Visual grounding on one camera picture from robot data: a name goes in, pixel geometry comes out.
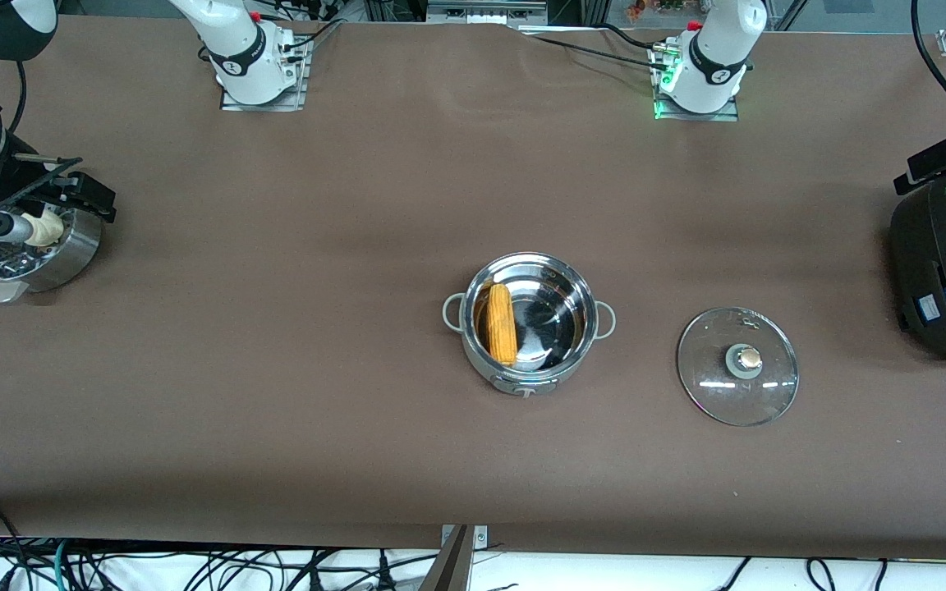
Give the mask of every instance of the metal saucepan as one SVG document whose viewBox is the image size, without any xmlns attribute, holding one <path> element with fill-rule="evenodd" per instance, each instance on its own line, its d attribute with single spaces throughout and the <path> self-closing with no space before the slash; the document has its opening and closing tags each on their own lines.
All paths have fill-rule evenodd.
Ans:
<svg viewBox="0 0 946 591">
<path fill-rule="evenodd" d="M 509 288 L 517 329 L 517 360 L 504 366 L 488 353 L 488 291 L 500 283 Z M 458 326 L 448 308 L 460 300 Z M 612 315 L 611 328 L 598 334 L 597 308 Z M 493 386 L 514 396 L 551 392 L 570 378 L 594 341 L 615 332 L 615 310 L 594 300 L 586 280 L 560 259 L 541 252 L 516 252 L 495 259 L 473 277 L 465 293 L 443 301 L 443 321 L 462 335 L 470 363 Z"/>
</svg>

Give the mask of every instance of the gray floor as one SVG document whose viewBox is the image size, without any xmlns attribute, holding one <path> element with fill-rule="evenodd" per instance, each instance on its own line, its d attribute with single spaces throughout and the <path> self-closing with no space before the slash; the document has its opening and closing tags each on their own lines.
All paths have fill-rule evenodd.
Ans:
<svg viewBox="0 0 946 591">
<path fill-rule="evenodd" d="M 613 3 L 628 1 L 613 0 Z M 774 1 L 780 10 L 791 3 L 791 0 Z M 935 33 L 943 29 L 946 0 L 921 0 L 921 4 L 923 30 Z M 180 16 L 168 0 L 63 0 L 61 11 L 106 16 Z M 910 29 L 910 0 L 811 0 L 792 27 L 792 30 L 842 33 L 909 33 Z"/>
</svg>

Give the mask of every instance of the sticker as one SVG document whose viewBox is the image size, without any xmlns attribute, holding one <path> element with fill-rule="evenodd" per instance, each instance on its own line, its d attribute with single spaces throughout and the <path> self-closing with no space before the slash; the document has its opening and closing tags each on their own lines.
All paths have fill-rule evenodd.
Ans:
<svg viewBox="0 0 946 591">
<path fill-rule="evenodd" d="M 939 318 L 939 308 L 936 307 L 936 299 L 930 295 L 925 298 L 919 298 L 919 313 L 926 322 L 932 322 Z"/>
</svg>

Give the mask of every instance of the white floor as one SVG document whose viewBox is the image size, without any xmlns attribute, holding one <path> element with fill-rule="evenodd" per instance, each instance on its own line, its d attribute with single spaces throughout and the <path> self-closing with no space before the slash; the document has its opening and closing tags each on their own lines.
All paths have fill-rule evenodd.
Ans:
<svg viewBox="0 0 946 591">
<path fill-rule="evenodd" d="M 390 561 L 421 557 L 427 550 L 390 551 Z M 282 558 L 290 564 L 307 561 L 308 552 L 283 552 Z M 378 568 L 378 551 L 346 550 L 324 562 L 324 566 L 360 566 Z M 478 552 L 473 567 L 470 591 L 492 591 L 516 584 L 513 591 L 716 591 L 722 587 L 739 558 L 714 557 L 624 557 L 623 555 L 590 554 L 534 554 L 515 552 Z M 397 581 L 417 579 L 428 571 L 431 561 L 417 562 L 393 569 Z M 121 558 L 105 562 L 104 572 L 124 591 L 181 591 L 191 576 L 205 565 L 203 557 L 169 557 L 157 560 Z M 827 561 L 837 591 L 871 591 L 879 571 L 873 561 Z M 0 577 L 8 564 L 0 560 Z M 274 580 L 258 571 L 244 572 L 229 584 L 231 591 L 265 591 L 279 589 L 282 581 L 274 572 Z M 338 591 L 352 583 L 357 575 L 322 575 L 324 588 Z M 826 587 L 826 581 L 819 579 Z M 56 591 L 48 581 L 38 580 L 38 591 Z M 220 576 L 214 573 L 214 583 L 203 583 L 200 590 L 214 591 Z M 12 581 L 11 590 L 22 591 L 27 583 L 22 575 Z M 354 591 L 364 591 L 362 584 Z M 308 589 L 303 581 L 296 591 Z M 882 583 L 883 591 L 946 590 L 946 564 L 891 561 L 889 572 Z M 805 575 L 803 560 L 786 558 L 755 558 L 743 571 L 733 590 L 779 591 L 805 590 L 814 587 Z"/>
</svg>

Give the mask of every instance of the yellow corn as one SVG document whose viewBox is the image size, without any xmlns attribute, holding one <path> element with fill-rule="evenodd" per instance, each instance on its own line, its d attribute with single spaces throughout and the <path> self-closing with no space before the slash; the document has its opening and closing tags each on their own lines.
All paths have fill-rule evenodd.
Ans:
<svg viewBox="0 0 946 591">
<path fill-rule="evenodd" d="M 497 362 L 512 366 L 517 360 L 517 326 L 510 288 L 496 283 L 488 291 L 488 352 Z"/>
</svg>

